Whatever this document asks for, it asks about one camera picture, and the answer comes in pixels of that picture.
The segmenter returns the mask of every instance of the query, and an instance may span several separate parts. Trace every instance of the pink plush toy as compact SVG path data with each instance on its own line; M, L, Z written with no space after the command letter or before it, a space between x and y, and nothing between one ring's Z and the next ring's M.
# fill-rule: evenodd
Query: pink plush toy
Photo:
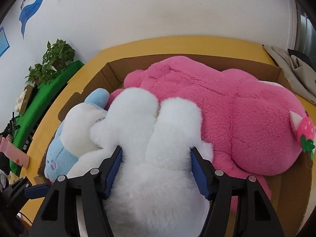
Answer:
M128 74L124 87L148 90L160 102L181 97L196 103L203 115L202 140L213 143L214 167L233 177L256 176L269 198L263 175L289 169L302 152L301 136L315 137L313 123L304 119L305 110L292 92L239 69L220 72L177 56ZM110 95L109 104L121 91ZM306 124L309 132L299 129Z

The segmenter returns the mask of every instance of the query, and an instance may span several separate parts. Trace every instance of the beige fabric bag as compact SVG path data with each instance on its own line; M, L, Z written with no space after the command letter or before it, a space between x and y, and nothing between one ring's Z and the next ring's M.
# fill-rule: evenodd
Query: beige fabric bag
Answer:
M263 48L283 69L294 92L316 105L316 72L300 58L290 57L282 48L267 45Z

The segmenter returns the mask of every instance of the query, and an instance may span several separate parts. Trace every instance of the green table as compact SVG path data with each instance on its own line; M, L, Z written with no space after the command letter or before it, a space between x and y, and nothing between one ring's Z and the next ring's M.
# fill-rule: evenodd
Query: green table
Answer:
M32 103L29 105L24 115L20 115L16 120L16 124L21 126L21 128L16 130L14 134L13 144L16 147L23 150L27 138L49 103L83 65L84 64L81 61L75 61L69 64L65 71L56 77L52 83L48 85L40 84L38 86L38 93L34 97ZM20 175L21 167L19 165L10 161L10 167L14 174L17 176Z

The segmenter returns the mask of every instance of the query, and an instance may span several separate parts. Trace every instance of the strawberry decoration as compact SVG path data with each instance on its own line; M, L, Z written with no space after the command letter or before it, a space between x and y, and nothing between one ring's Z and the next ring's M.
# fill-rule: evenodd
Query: strawberry decoration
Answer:
M297 138L302 145L302 151L310 152L310 158L312 160L316 147L314 145L315 129L313 121L310 117L305 117L301 120L297 129Z

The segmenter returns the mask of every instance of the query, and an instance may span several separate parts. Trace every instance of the white wall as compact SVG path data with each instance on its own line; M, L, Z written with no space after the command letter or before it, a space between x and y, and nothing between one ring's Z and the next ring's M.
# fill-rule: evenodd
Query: white wall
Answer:
M2 23L10 48L0 58L0 129L47 40L66 40L87 62L102 49L153 37L214 35L287 48L296 35L293 0L43 0L23 39L21 3Z

